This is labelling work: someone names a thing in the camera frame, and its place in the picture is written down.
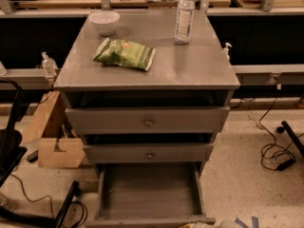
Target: drawer handle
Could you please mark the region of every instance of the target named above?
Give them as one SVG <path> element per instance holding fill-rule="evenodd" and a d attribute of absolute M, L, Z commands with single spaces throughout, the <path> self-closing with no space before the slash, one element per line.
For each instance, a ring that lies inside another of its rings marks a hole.
<path fill-rule="evenodd" d="M 146 126 L 151 126 L 151 125 L 153 125 L 153 122 L 152 122 L 151 119 L 147 118 L 147 119 L 144 121 L 144 124 L 145 124 Z"/>
<path fill-rule="evenodd" d="M 154 157 L 154 154 L 152 152 L 147 153 L 146 158 L 151 160 Z"/>

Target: drawer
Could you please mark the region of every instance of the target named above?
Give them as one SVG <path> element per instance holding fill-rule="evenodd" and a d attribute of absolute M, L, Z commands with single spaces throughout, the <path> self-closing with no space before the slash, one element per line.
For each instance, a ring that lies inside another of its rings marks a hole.
<path fill-rule="evenodd" d="M 220 132 L 229 107 L 68 108 L 75 131 L 85 134 Z"/>
<path fill-rule="evenodd" d="M 85 145 L 91 163 L 116 162 L 207 162 L 212 143 Z"/>
<path fill-rule="evenodd" d="M 215 223 L 204 214 L 199 173 L 193 163 L 103 165 L 97 202 L 95 219 L 88 220 L 86 228 Z"/>

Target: gray countertop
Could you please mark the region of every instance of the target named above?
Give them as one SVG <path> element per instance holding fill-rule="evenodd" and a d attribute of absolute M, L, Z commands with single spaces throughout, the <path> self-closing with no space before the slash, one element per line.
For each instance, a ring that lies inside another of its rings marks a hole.
<path fill-rule="evenodd" d="M 196 10 L 189 45 L 174 41 L 175 9 L 117 10 L 121 15 L 110 39 L 127 39 L 156 49 L 145 72 L 93 62 L 105 39 L 87 19 L 55 83 L 68 91 L 128 89 L 235 89 L 238 78 L 208 18 Z"/>

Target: chip bag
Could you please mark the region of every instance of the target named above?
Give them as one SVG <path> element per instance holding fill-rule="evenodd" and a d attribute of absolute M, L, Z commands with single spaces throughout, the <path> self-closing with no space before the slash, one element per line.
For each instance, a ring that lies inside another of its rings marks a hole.
<path fill-rule="evenodd" d="M 155 49 L 126 40 L 106 38 L 98 47 L 93 60 L 95 62 L 149 70 Z"/>

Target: top drawer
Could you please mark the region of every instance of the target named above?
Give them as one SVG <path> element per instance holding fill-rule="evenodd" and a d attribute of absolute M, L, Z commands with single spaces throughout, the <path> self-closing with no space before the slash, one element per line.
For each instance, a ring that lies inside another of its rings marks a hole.
<path fill-rule="evenodd" d="M 68 108 L 78 134 L 220 132 L 229 112 L 219 107 Z"/>

